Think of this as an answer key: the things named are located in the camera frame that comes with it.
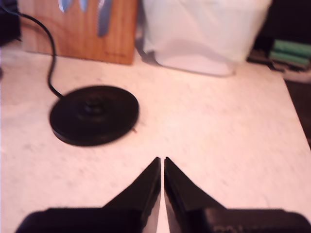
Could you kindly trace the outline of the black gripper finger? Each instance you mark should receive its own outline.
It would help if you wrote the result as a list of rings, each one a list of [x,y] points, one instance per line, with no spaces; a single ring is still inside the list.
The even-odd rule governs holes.
[[[141,233],[157,202],[161,187],[161,160],[155,158],[143,172],[104,207],[109,233]]]
[[[181,232],[212,232],[204,210],[225,207],[192,182],[169,157],[164,160],[164,189]]]

